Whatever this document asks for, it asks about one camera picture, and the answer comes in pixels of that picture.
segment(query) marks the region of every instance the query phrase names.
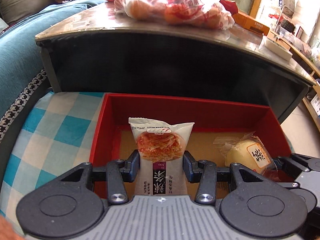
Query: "sofa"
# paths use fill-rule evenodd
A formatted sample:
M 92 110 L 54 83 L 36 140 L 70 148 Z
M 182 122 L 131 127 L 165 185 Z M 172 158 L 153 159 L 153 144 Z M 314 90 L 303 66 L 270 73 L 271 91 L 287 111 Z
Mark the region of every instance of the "sofa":
M 29 112 L 47 93 L 49 82 L 35 35 L 105 0 L 50 5 L 0 35 L 0 187 L 10 153 Z

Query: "plastic wrapper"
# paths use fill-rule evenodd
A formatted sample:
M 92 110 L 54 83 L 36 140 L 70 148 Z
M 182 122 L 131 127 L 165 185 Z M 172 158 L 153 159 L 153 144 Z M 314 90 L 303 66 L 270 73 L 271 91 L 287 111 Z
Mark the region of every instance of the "plastic wrapper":
M 274 179 L 275 176 L 270 171 L 276 171 L 276 165 L 259 137 L 253 133 L 240 140 L 236 137 L 217 137 L 213 143 L 225 157 L 226 167 L 231 163 L 241 163 L 257 173 L 268 174 L 266 177 L 272 175 Z
M 311 55 L 312 55 L 311 47 L 308 44 L 306 44 L 305 42 L 303 42 L 302 45 L 303 45 L 303 54 L 307 58 L 311 58 Z
M 170 25 L 193 25 L 228 29 L 234 25 L 231 13 L 220 0 L 115 0 L 115 12 L 137 20 L 154 20 Z
M 311 50 L 311 58 L 317 68 L 320 68 L 320 48 L 314 47 Z
M 136 195 L 186 195 L 183 154 L 194 123 L 129 118 L 140 154 Z

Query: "white box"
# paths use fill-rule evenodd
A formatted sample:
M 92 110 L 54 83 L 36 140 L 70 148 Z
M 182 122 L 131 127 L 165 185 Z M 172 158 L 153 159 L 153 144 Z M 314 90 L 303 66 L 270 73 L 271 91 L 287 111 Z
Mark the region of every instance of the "white box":
M 312 100 L 311 100 L 311 105 L 316 111 L 317 115 L 320 117 L 320 98 L 318 95 L 316 95 Z

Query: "checkered cloth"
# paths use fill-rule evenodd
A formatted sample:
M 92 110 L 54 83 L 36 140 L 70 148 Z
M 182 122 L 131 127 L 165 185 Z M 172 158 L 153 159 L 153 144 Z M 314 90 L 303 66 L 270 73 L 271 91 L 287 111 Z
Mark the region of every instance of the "checkered cloth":
M 30 112 L 12 150 L 0 194 L 0 214 L 21 233 L 19 200 L 90 156 L 104 93 L 49 92 Z

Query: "screw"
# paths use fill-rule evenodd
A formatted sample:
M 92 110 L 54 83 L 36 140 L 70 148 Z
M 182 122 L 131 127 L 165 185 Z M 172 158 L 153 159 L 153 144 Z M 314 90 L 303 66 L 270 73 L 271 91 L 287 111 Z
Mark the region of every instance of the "screw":
M 164 202 L 164 201 L 166 201 L 166 200 L 167 200 L 167 199 L 164 198 L 164 197 L 161 197 L 161 198 L 158 198 L 158 199 L 157 199 L 157 201 L 159 201 L 159 202 L 161 202 L 161 203 Z
M 201 194 L 197 198 L 201 202 L 210 202 L 213 200 L 213 196 L 211 196 L 210 194 L 207 194 L 207 193 Z
M 121 193 L 112 194 L 110 200 L 113 202 L 122 202 L 126 199 L 125 195 Z

